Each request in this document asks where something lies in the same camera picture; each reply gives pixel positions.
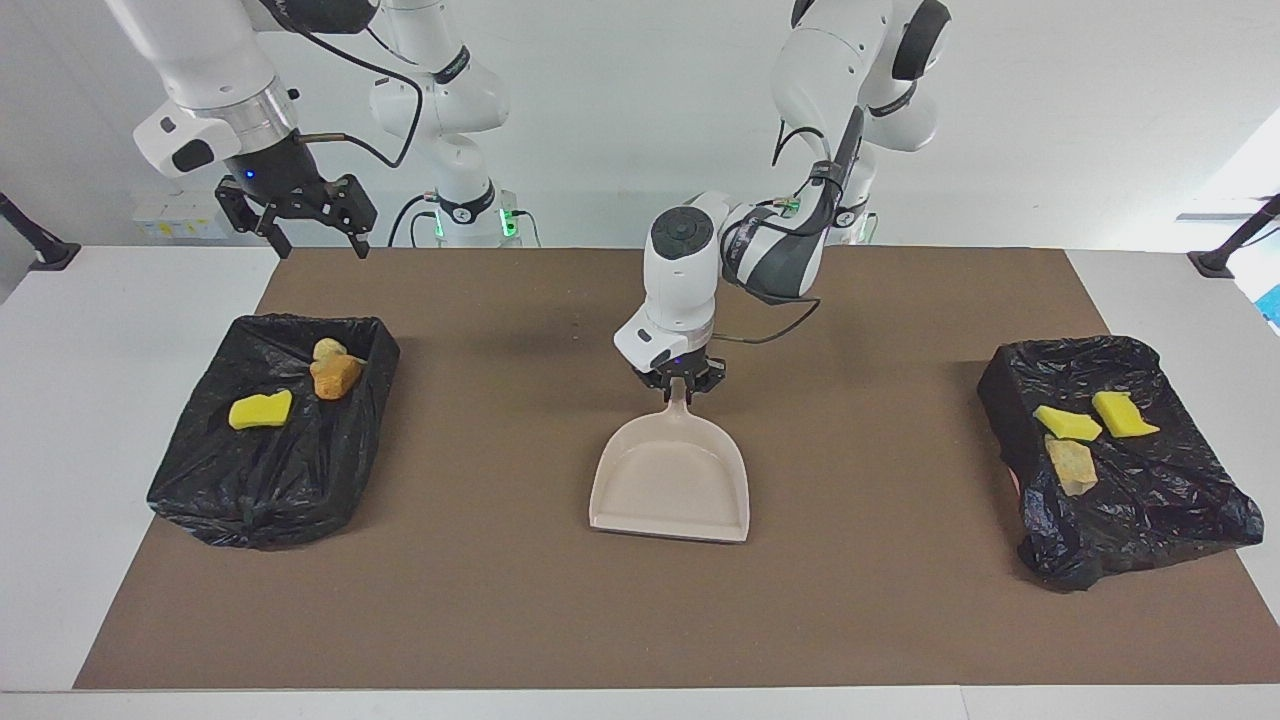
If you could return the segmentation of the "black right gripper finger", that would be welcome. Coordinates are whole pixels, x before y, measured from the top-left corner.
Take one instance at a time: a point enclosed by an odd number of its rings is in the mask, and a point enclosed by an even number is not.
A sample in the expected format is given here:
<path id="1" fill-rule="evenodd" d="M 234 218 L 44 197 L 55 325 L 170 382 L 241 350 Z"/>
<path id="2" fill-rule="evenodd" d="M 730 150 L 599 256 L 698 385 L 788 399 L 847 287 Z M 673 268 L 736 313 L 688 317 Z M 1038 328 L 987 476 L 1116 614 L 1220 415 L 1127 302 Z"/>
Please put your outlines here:
<path id="1" fill-rule="evenodd" d="M 276 224 L 275 206 L 269 204 L 261 211 L 250 202 L 250 196 L 234 178 L 221 178 L 215 188 L 215 199 L 230 227 L 237 233 L 250 233 L 264 240 L 279 259 L 288 259 L 292 243 Z"/>
<path id="2" fill-rule="evenodd" d="M 317 182 L 319 206 L 316 222 L 339 231 L 349 242 L 356 256 L 365 260 L 370 254 L 369 234 L 378 220 L 378 210 L 356 176 L 340 176 Z"/>

